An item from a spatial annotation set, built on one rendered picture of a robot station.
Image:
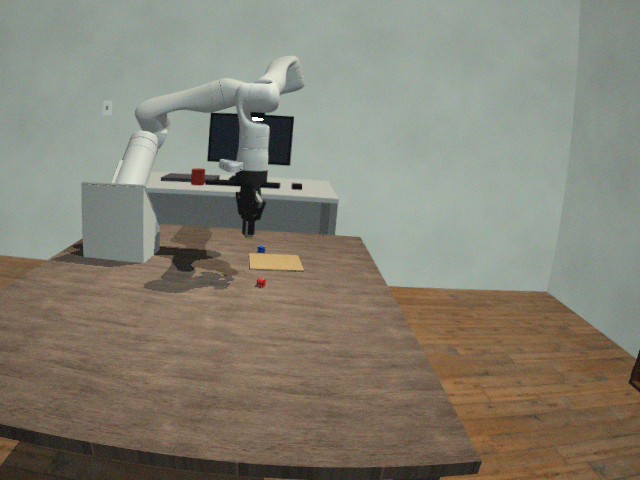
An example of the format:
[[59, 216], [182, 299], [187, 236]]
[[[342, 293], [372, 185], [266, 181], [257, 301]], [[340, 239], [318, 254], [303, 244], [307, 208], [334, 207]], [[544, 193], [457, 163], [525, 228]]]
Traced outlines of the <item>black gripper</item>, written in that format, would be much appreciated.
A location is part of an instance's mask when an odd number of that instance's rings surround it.
[[[240, 192], [236, 192], [238, 213], [242, 218], [242, 234], [246, 237], [254, 237], [255, 221], [260, 220], [266, 204], [261, 199], [260, 186], [267, 183], [267, 171], [245, 171], [236, 173], [235, 181], [241, 184]], [[244, 184], [242, 184], [244, 183]], [[243, 199], [244, 193], [244, 199]], [[239, 208], [240, 203], [240, 209]], [[253, 206], [252, 206], [253, 205]], [[252, 207], [252, 208], [248, 208]], [[257, 214], [257, 215], [256, 215]], [[246, 223], [246, 224], [245, 224]]]

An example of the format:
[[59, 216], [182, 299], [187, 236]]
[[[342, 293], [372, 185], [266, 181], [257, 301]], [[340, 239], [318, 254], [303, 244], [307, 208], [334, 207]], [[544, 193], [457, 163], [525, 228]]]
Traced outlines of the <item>tan square mat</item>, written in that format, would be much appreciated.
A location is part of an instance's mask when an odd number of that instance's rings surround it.
[[249, 253], [250, 270], [304, 272], [298, 255]]

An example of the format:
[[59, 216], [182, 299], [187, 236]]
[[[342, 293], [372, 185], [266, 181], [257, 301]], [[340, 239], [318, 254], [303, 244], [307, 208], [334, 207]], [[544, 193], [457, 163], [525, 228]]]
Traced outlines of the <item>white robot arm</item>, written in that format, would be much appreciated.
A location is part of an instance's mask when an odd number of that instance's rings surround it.
[[300, 90], [304, 85], [299, 59], [284, 56], [273, 60], [255, 83], [223, 78], [144, 101], [136, 108], [135, 116], [146, 132], [137, 131], [131, 136], [111, 183], [147, 185], [158, 149], [170, 127], [168, 113], [177, 110], [212, 113], [236, 106], [240, 129], [237, 160], [220, 159], [219, 168], [232, 173], [267, 171], [269, 126], [254, 121], [250, 112], [273, 112], [281, 94]]

